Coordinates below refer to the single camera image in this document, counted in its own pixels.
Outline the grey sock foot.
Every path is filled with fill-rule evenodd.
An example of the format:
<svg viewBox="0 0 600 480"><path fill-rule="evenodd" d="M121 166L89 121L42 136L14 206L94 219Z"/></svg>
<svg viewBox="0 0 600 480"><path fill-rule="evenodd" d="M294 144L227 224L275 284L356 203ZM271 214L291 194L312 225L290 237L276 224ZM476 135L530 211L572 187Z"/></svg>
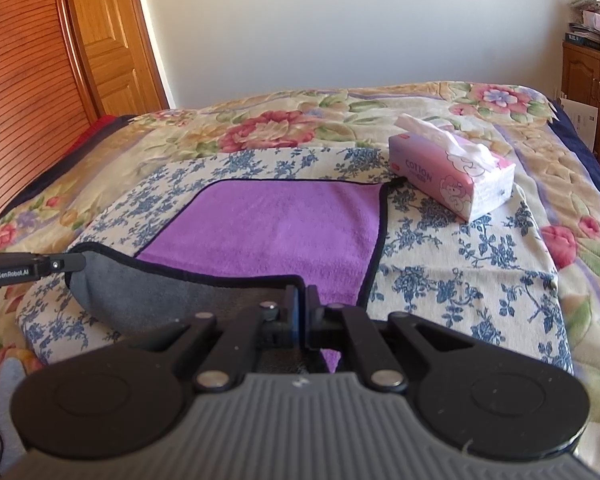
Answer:
<svg viewBox="0 0 600 480"><path fill-rule="evenodd" d="M0 367L0 436L2 437L0 474L6 474L10 467L26 455L26 449L18 436L10 412L12 396L24 378L26 372L19 360L8 358L2 363Z"/></svg>

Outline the floral quilted bedspread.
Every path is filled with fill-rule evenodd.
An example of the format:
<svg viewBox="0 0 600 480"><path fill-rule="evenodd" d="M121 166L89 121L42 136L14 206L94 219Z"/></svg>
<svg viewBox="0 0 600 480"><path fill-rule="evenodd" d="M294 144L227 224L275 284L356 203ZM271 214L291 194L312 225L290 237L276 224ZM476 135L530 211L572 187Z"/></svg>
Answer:
<svg viewBox="0 0 600 480"><path fill-rule="evenodd" d="M276 148L377 148L411 115L515 165L558 273L573 371L592 402L579 455L600 474L600 163L562 109L523 86L438 81L288 91L164 110L97 133L0 215L0 252L62 252L109 206L172 162Z"/></svg>

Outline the clutter pile on cabinet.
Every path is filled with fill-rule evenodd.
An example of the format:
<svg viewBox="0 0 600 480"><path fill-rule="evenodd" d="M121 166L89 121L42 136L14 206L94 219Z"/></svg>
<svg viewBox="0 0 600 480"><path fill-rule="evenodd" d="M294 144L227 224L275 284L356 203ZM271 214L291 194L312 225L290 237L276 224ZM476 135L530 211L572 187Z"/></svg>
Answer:
<svg viewBox="0 0 600 480"><path fill-rule="evenodd" d="M600 52L600 0L574 0L565 33L568 44Z"/></svg>

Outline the blue floral white cloth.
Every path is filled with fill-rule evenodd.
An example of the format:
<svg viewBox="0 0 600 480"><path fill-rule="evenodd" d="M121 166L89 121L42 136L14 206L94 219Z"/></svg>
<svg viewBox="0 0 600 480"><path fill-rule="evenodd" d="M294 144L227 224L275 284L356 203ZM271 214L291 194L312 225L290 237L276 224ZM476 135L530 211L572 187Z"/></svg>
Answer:
<svg viewBox="0 0 600 480"><path fill-rule="evenodd" d="M109 206L78 238L125 255L158 233L206 186L222 180L396 180L377 148L276 148L172 162ZM496 211L464 222L409 183L388 195L388 226L366 306L394 311L570 370L558 273L520 188ZM45 363L122 337L82 309L60 275L43 278L17 314L24 339Z"/></svg>

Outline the purple and grey towel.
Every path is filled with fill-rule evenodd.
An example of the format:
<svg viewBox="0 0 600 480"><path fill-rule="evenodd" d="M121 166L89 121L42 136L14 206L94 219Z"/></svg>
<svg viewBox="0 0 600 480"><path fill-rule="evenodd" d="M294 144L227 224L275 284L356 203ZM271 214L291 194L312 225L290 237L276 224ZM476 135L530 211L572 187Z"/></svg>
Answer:
<svg viewBox="0 0 600 480"><path fill-rule="evenodd" d="M222 180L125 255L102 243L74 250L66 277L88 314L123 336L209 311L230 318L285 289L314 285L326 304L364 307L398 180Z"/></svg>

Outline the wooden louvered wardrobe door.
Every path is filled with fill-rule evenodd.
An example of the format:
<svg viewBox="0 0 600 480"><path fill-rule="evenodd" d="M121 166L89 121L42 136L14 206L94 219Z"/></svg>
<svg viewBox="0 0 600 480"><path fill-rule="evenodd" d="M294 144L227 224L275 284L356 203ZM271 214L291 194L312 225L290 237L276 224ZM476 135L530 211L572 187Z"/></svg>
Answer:
<svg viewBox="0 0 600 480"><path fill-rule="evenodd" d="M100 114L69 0L0 0L0 213Z"/></svg>

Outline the pink cotton tissue pack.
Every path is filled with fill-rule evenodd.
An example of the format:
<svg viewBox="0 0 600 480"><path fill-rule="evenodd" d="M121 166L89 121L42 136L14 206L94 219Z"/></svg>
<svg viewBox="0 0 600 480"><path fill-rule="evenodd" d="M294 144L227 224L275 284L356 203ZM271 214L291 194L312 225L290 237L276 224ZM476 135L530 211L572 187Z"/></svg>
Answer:
<svg viewBox="0 0 600 480"><path fill-rule="evenodd" d="M467 222L512 196L515 165L454 133L411 115L396 120L390 136L391 170Z"/></svg>

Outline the wooden panel door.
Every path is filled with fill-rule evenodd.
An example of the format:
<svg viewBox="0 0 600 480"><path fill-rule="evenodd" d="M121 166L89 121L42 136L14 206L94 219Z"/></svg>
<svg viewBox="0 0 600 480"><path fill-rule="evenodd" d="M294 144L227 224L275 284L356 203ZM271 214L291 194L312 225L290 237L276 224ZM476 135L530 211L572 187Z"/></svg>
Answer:
<svg viewBox="0 0 600 480"><path fill-rule="evenodd" d="M168 107L140 0L68 0L96 112L141 115Z"/></svg>

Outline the white box beside bed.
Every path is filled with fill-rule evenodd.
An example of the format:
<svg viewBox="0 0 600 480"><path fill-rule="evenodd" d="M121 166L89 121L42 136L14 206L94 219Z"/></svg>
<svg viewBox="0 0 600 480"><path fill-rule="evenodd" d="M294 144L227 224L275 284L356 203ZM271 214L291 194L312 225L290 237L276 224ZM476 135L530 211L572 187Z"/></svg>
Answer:
<svg viewBox="0 0 600 480"><path fill-rule="evenodd" d="M559 102L576 129L579 139L591 152L594 151L598 108L565 98L561 98Z"/></svg>

